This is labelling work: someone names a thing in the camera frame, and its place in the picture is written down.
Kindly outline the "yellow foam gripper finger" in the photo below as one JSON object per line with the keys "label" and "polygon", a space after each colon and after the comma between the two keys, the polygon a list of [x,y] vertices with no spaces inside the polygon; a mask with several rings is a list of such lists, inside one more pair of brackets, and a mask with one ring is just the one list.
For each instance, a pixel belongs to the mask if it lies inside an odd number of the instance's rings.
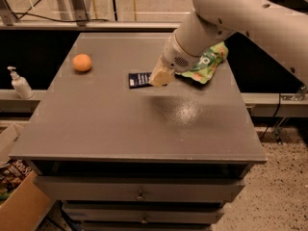
{"label": "yellow foam gripper finger", "polygon": [[149,84],[153,87],[167,85],[175,79],[174,73],[175,70],[165,66],[162,58],[159,58],[150,75]]}

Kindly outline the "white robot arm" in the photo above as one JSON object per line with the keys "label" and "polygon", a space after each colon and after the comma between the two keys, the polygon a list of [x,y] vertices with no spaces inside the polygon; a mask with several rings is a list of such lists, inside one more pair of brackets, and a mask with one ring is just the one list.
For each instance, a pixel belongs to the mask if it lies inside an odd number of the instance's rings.
{"label": "white robot arm", "polygon": [[283,66],[240,62],[232,70],[243,92],[290,92],[308,85],[308,15],[269,0],[192,0],[192,11],[167,39],[149,83],[161,87],[191,70],[210,47],[250,41]]}

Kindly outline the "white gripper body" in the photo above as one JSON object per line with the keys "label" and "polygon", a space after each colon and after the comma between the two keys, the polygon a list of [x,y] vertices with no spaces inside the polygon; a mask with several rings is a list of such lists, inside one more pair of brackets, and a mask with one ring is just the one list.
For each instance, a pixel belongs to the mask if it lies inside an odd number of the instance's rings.
{"label": "white gripper body", "polygon": [[177,72],[186,72],[193,68],[208,48],[209,38],[204,34],[186,37],[174,32],[165,43],[162,63]]}

